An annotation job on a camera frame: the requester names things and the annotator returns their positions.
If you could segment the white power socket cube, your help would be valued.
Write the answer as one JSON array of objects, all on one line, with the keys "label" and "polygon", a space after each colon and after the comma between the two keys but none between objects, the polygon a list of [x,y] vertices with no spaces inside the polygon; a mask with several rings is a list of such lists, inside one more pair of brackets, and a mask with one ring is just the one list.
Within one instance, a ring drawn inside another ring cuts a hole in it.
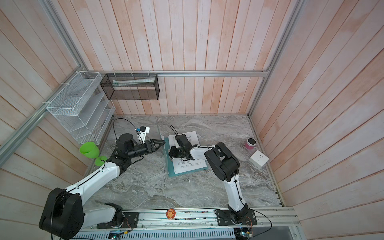
[{"label": "white power socket cube", "polygon": [[264,155],[261,151],[257,150],[252,154],[249,161],[256,168],[261,169],[269,161],[269,158]]}]

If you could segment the green plastic goblet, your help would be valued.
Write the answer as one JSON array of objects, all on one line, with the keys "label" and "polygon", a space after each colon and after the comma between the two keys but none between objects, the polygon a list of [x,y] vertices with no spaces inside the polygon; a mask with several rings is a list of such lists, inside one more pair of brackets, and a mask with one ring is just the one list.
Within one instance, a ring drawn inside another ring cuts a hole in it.
[{"label": "green plastic goblet", "polygon": [[86,142],[84,143],[80,149],[80,153],[89,159],[95,160],[95,165],[98,167],[102,167],[107,158],[105,156],[100,156],[100,150],[94,142]]}]

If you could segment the green file folder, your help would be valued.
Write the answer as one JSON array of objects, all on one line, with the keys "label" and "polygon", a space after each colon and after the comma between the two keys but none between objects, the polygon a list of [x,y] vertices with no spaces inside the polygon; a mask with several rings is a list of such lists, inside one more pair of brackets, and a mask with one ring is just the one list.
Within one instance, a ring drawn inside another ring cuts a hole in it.
[{"label": "green file folder", "polygon": [[174,126],[170,125],[170,128],[173,134],[162,136],[169,177],[206,170],[208,167],[204,153],[212,147],[200,145],[195,131],[179,134]]}]

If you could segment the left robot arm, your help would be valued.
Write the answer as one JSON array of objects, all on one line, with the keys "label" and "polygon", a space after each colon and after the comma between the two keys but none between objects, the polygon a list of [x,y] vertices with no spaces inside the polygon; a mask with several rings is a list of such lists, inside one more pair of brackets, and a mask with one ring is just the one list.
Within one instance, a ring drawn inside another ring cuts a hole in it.
[{"label": "left robot arm", "polygon": [[104,185],[122,175],[133,164],[133,159],[140,161],[164,144],[165,141],[156,139],[138,144],[133,135],[120,135],[112,155],[102,161],[95,173],[67,188],[55,188],[49,193],[39,228],[64,240],[70,240],[80,230],[94,225],[120,229],[125,223],[121,206],[105,203],[99,208],[85,211],[84,204]]}]

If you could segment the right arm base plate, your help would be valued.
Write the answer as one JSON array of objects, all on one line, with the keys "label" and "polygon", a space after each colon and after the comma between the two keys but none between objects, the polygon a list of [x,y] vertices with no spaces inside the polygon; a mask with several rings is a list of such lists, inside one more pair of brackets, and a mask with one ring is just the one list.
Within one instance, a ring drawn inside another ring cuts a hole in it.
[{"label": "right arm base plate", "polygon": [[235,213],[232,210],[215,210],[217,216],[217,223],[219,226],[255,226],[257,225],[257,219],[255,212],[252,210],[244,210]]}]

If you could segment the printed paper stack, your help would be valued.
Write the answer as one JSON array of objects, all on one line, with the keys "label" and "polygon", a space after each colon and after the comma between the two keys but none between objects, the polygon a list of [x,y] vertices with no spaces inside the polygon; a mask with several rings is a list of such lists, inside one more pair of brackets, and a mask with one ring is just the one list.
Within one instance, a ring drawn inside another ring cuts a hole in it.
[{"label": "printed paper stack", "polygon": [[176,139],[176,135],[169,135],[165,138],[166,141],[166,150],[167,153],[167,167],[170,177],[176,177],[187,173],[193,173],[207,168],[206,160],[204,159],[204,154],[194,153],[192,154],[193,160],[182,161],[179,158],[171,160],[169,158],[169,151],[172,146],[179,147]]}]

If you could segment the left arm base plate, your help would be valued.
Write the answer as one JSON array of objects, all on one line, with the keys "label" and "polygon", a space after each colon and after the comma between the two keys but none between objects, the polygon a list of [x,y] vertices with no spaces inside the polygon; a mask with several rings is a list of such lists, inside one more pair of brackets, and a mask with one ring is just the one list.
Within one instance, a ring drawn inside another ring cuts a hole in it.
[{"label": "left arm base plate", "polygon": [[138,226],[139,214],[139,212],[117,213],[110,222],[97,224],[97,229],[135,229]]}]

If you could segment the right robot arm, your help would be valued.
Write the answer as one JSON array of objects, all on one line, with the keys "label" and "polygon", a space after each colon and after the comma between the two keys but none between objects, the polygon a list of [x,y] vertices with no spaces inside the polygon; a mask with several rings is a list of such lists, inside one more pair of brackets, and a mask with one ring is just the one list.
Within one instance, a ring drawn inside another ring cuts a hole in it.
[{"label": "right robot arm", "polygon": [[185,134],[176,135],[175,139],[177,145],[172,146],[169,152],[171,159],[179,158],[188,162],[205,160],[215,176],[223,182],[228,196],[228,209],[215,210],[219,225],[241,225],[246,221],[249,207],[239,185],[240,162],[235,155],[222,142],[213,146],[200,146],[192,144]]}]

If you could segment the pink cylindrical speaker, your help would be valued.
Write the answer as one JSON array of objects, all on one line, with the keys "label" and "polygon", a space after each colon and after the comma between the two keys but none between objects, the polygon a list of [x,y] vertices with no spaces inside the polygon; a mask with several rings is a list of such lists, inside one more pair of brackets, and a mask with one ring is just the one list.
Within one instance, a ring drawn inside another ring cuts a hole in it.
[{"label": "pink cylindrical speaker", "polygon": [[245,147],[248,150],[253,150],[257,146],[257,141],[254,138],[248,138],[245,142]]}]

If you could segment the aluminium front rail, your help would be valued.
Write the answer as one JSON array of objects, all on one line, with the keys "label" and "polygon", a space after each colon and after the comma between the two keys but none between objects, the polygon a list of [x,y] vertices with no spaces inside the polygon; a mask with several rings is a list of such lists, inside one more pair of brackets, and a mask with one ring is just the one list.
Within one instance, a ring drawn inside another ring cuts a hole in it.
[{"label": "aluminium front rail", "polygon": [[149,231],[149,230],[181,230],[181,229],[240,229],[251,228],[256,232],[258,228],[270,227],[292,227],[300,226],[301,222],[293,208],[289,207],[263,207],[255,208],[254,211],[257,219],[255,226],[219,226],[215,208],[192,208],[192,209],[175,209],[176,217],[172,220],[167,219],[167,209],[158,210],[125,210],[123,212],[139,212],[138,226],[135,229],[97,229],[96,222],[88,227],[82,227],[80,232],[85,231],[110,231],[120,232],[125,230]]}]

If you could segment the black mesh basket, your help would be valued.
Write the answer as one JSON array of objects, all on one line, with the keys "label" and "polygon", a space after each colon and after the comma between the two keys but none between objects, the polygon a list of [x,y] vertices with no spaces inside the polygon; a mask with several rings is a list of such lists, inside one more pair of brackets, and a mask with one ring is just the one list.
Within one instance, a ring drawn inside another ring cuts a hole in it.
[{"label": "black mesh basket", "polygon": [[155,101],[160,95],[156,74],[105,74],[101,87],[112,101]]}]

